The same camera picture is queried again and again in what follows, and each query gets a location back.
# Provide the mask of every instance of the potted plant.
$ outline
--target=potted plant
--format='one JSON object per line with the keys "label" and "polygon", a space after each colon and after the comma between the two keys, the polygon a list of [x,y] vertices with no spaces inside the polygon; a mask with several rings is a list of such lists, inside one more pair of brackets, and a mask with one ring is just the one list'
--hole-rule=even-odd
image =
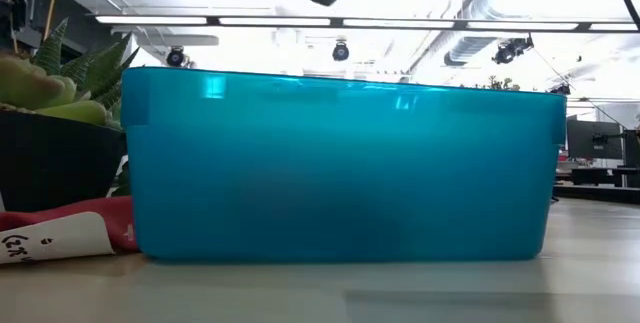
{"label": "potted plant", "polygon": [[34,57],[0,57],[0,196],[33,212],[104,197],[125,138],[118,122],[127,35],[60,65],[63,21]]}
{"label": "potted plant", "polygon": [[482,86],[476,84],[473,88],[477,89],[494,89],[494,90],[510,90],[510,91],[519,91],[520,86],[513,83],[513,79],[505,78],[504,81],[500,81],[496,79],[496,76],[489,76],[489,84],[483,84]]}

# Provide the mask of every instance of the ceiling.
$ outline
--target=ceiling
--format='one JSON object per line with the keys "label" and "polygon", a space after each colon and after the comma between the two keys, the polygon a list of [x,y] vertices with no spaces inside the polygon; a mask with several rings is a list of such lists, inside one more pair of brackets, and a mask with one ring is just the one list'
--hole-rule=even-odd
{"label": "ceiling", "polygon": [[[100,14],[300,15],[629,21],[622,0],[76,0]],[[640,98],[638,35],[534,34],[535,50],[508,65],[491,62],[497,43],[513,35],[468,32],[292,28],[138,28],[143,48],[162,58],[181,42],[199,68],[328,75],[424,84],[484,84],[510,77],[523,89],[545,90],[569,74],[574,95]],[[334,62],[337,39],[351,56]]]}

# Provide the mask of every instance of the table surface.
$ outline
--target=table surface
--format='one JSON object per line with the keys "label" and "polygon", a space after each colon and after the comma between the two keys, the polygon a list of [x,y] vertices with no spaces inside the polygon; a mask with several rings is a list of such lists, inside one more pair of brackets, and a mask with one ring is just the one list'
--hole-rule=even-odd
{"label": "table surface", "polygon": [[640,321],[640,210],[562,200],[526,262],[172,266],[142,255],[0,267],[17,322]]}
{"label": "table surface", "polygon": [[638,168],[632,168],[632,167],[617,167],[617,168],[606,168],[606,167],[579,167],[579,168],[571,168],[572,171],[579,171],[579,172],[600,172],[600,171],[612,171],[612,172],[629,172],[629,173],[635,173],[638,172],[640,169]]}

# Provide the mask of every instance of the plastic storage container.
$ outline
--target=plastic storage container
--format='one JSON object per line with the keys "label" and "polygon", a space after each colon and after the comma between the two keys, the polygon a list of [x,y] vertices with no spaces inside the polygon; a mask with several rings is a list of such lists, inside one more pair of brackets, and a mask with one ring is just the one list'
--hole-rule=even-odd
{"label": "plastic storage container", "polygon": [[136,235],[210,262],[527,259],[565,97],[321,78],[124,73]]}

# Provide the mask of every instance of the ceiling duct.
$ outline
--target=ceiling duct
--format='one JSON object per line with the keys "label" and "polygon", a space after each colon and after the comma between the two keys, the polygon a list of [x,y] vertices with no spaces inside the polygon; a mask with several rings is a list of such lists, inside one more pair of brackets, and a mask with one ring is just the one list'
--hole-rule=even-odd
{"label": "ceiling duct", "polygon": [[497,37],[463,37],[444,55],[444,64],[460,67],[465,64],[484,47],[498,39]]}
{"label": "ceiling duct", "polygon": [[[491,9],[491,0],[465,0],[457,18],[461,19],[502,19],[519,18],[505,17],[503,14]],[[429,45],[422,57],[416,61],[409,72],[411,75],[418,70],[429,71],[431,68],[441,66],[443,63],[451,66],[463,66],[471,52],[479,52],[492,42],[491,39],[480,39],[464,42],[465,35],[462,32],[443,31]]]}

